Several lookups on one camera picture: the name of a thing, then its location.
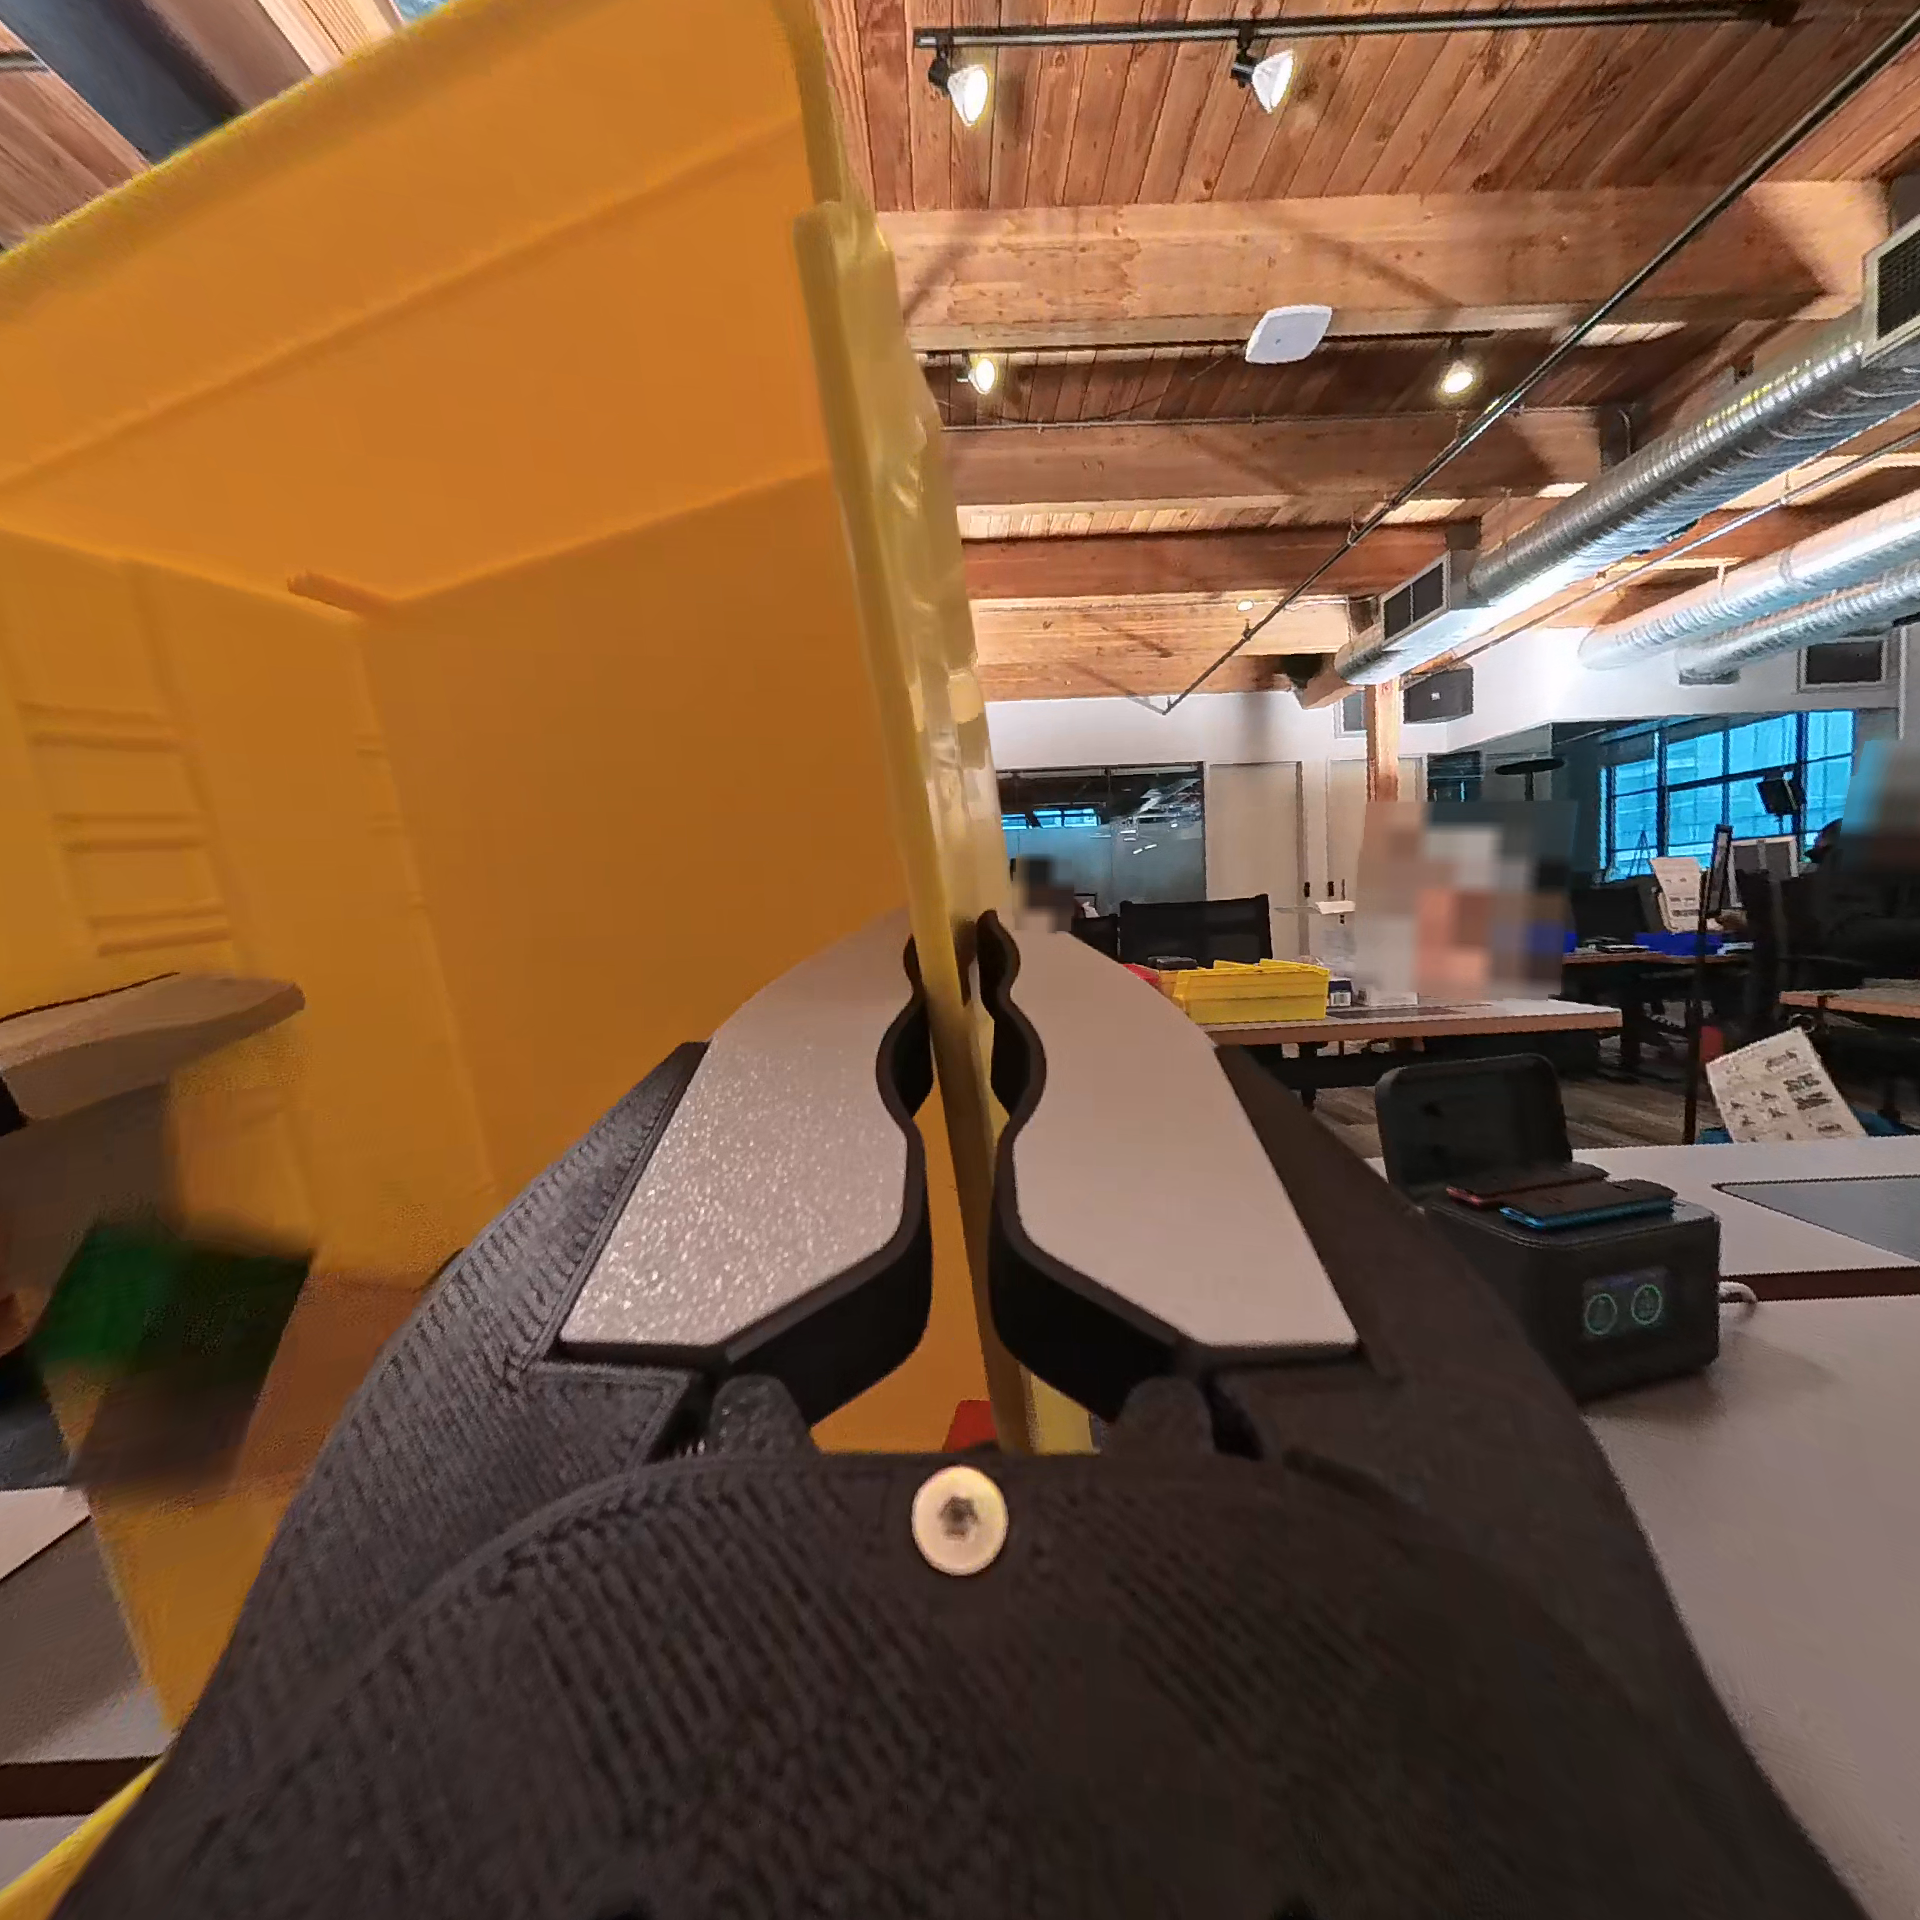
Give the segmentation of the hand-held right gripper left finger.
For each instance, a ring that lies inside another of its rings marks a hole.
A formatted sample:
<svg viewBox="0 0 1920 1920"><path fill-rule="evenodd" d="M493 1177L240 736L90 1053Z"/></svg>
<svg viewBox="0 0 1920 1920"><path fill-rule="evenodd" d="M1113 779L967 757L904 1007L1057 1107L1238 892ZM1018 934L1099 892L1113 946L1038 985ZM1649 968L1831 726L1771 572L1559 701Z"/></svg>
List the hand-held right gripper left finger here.
<svg viewBox="0 0 1920 1920"><path fill-rule="evenodd" d="M849 1408L930 1320L930 1088L904 911L780 973L690 1052L556 1355L773 1378L806 1419Z"/></svg>

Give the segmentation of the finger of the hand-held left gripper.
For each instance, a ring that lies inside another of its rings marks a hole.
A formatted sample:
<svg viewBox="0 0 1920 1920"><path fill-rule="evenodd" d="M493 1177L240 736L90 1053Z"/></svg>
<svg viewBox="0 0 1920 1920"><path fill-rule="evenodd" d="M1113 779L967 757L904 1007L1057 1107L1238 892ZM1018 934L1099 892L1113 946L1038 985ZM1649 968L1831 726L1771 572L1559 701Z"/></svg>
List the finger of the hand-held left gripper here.
<svg viewBox="0 0 1920 1920"><path fill-rule="evenodd" d="M179 1194L179 1071L305 1012L292 980L166 973L4 1019L4 1251L72 1253Z"/></svg>

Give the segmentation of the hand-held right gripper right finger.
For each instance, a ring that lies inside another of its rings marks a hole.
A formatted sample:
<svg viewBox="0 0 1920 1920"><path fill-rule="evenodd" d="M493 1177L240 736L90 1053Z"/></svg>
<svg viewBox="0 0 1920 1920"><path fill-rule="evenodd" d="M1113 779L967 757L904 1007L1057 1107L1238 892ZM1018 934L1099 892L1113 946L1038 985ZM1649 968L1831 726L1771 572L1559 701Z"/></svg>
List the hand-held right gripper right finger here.
<svg viewBox="0 0 1920 1920"><path fill-rule="evenodd" d="M1359 1330L1220 1047L1062 931L977 924L990 1311L1018 1364L1113 1424L1162 1378L1352 1360Z"/></svg>

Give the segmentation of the yellow plastic box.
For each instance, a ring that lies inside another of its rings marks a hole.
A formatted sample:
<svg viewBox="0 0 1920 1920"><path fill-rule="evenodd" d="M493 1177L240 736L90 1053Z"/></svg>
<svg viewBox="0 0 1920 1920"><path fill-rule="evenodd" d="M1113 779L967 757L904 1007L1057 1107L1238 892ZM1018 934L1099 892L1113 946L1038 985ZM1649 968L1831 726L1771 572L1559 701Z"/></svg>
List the yellow plastic box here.
<svg viewBox="0 0 1920 1920"><path fill-rule="evenodd" d="M97 1212L423 1285L996 796L804 4L452 4L4 260L4 1010L305 995Z"/></svg>

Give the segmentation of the stack of yellow bins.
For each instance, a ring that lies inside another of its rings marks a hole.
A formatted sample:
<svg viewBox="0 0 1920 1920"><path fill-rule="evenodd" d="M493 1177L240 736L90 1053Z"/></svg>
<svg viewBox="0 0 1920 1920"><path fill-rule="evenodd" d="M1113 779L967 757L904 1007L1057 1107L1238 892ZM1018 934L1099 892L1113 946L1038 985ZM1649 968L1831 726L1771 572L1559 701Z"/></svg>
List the stack of yellow bins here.
<svg viewBox="0 0 1920 1920"><path fill-rule="evenodd" d="M1321 962L1162 966L1155 984L1188 1021L1205 1028L1317 1021L1330 1012L1331 973Z"/></svg>

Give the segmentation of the wooden work table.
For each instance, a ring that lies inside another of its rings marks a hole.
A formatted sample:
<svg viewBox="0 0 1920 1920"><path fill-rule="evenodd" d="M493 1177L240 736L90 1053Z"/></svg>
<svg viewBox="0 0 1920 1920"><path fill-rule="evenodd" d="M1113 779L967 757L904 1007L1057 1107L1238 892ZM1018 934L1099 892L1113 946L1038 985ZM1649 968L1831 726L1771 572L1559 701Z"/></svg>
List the wooden work table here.
<svg viewBox="0 0 1920 1920"><path fill-rule="evenodd" d="M1323 1091L1370 1091L1413 1060L1539 1053L1552 1069L1589 1071L1601 1042L1622 1034L1622 1015L1614 1007L1574 999L1422 1001L1331 1010L1321 1019L1220 1021L1205 1034L1220 1047L1251 1052L1312 1111Z"/></svg>

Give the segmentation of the black charger case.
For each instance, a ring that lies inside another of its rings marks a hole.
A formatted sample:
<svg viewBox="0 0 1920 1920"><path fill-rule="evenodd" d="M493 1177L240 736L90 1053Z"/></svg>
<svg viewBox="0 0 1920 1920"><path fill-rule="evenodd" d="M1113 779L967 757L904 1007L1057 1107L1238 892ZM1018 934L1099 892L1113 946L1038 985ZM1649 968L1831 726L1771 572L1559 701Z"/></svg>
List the black charger case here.
<svg viewBox="0 0 1920 1920"><path fill-rule="evenodd" d="M1574 1399L1720 1347L1720 1221L1571 1153L1547 1058L1428 1060L1376 1088L1386 1177L1467 1257Z"/></svg>

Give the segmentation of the printed paper sheet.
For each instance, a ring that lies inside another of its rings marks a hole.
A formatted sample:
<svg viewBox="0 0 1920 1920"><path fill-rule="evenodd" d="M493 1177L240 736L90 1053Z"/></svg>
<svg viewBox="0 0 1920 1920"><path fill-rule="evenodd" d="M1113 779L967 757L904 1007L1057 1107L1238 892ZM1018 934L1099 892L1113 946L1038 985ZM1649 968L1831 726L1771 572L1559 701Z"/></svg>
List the printed paper sheet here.
<svg viewBox="0 0 1920 1920"><path fill-rule="evenodd" d="M1807 1028L1720 1052L1708 1060L1708 1088L1730 1142L1866 1138Z"/></svg>

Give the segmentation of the black vent unit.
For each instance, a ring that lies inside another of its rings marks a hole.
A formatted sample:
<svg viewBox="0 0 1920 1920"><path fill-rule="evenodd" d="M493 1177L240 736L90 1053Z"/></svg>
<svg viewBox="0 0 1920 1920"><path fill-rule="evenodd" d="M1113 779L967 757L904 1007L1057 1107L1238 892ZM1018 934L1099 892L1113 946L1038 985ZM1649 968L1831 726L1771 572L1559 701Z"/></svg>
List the black vent unit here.
<svg viewBox="0 0 1920 1920"><path fill-rule="evenodd" d="M1472 594L1476 548L1451 546L1377 603L1377 617L1336 660L1347 687L1404 678L1447 656L1483 626Z"/></svg>

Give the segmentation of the black desk mat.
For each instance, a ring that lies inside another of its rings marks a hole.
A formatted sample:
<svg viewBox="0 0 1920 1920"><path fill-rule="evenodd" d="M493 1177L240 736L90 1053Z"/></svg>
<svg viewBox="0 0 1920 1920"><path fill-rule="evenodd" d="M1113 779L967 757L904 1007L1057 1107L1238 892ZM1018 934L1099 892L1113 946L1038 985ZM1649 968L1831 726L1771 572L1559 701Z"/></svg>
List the black desk mat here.
<svg viewBox="0 0 1920 1920"><path fill-rule="evenodd" d="M1720 1253L1733 1278L1891 1272L1918 1279L1918 1176L1719 1183Z"/></svg>

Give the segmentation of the large grid window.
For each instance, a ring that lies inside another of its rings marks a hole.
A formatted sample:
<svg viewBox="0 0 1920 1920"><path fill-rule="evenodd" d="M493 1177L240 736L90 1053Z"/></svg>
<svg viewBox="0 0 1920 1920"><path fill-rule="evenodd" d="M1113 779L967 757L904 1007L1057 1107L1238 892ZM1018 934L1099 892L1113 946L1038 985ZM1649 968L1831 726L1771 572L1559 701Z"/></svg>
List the large grid window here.
<svg viewBox="0 0 1920 1920"><path fill-rule="evenodd" d="M1712 856L1730 840L1792 836L1842 817L1862 719L1813 708L1733 719L1662 719L1596 736L1596 859L1608 877L1646 875L1656 856Z"/></svg>

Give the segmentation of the silver ventilation duct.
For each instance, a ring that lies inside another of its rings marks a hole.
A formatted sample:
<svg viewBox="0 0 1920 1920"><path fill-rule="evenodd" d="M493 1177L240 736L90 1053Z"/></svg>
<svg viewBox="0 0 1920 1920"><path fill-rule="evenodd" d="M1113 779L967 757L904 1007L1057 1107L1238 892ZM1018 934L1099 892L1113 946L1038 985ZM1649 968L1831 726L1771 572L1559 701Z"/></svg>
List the silver ventilation duct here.
<svg viewBox="0 0 1920 1920"><path fill-rule="evenodd" d="M1792 609L1813 598L1857 589L1907 560L1918 560L1914 494L1745 560L1724 578L1667 598L1649 609L1595 626L1576 660L1585 669L1622 669Z"/></svg>
<svg viewBox="0 0 1920 1920"><path fill-rule="evenodd" d="M1740 494L1918 406L1918 320L1877 333L1870 312L1719 410L1662 434L1596 482L1483 550L1467 598L1522 609L1571 581L1644 555Z"/></svg>

